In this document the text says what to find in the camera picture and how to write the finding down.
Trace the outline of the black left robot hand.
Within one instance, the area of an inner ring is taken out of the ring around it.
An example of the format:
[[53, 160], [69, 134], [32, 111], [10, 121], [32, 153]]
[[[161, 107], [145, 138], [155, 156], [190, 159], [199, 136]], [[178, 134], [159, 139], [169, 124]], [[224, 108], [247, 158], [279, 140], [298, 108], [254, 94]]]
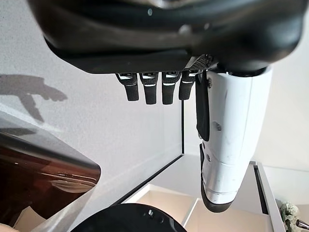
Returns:
[[50, 50], [92, 74], [114, 73], [129, 101], [172, 104], [195, 87], [201, 196], [234, 201], [265, 116], [271, 65], [300, 42], [306, 0], [30, 0]]

